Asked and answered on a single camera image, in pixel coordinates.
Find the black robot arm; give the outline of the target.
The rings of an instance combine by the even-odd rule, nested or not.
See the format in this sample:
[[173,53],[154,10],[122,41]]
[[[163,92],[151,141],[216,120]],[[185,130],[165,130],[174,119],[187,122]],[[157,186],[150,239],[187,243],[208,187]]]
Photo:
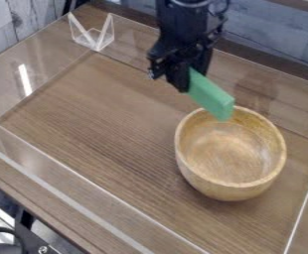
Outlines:
[[190,90],[191,70],[208,72],[230,2],[212,11],[217,0],[155,0],[159,35],[147,51],[149,75],[165,76],[179,92]]

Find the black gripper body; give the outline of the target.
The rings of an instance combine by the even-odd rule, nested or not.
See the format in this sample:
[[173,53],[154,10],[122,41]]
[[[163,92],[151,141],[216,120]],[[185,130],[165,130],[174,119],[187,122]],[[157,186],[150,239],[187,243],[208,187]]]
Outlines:
[[229,0],[155,0],[159,37],[147,52],[149,75],[170,65],[191,64],[191,50],[213,50],[228,20]]

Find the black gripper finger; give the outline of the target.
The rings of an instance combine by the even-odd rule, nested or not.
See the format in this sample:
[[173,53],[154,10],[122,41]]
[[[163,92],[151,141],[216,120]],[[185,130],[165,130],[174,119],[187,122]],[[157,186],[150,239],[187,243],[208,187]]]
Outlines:
[[190,64],[190,76],[197,78],[201,75],[206,75],[213,58],[212,50],[191,50],[191,64]]
[[187,63],[175,63],[169,66],[166,71],[167,82],[182,93],[189,91],[190,84],[190,67]]

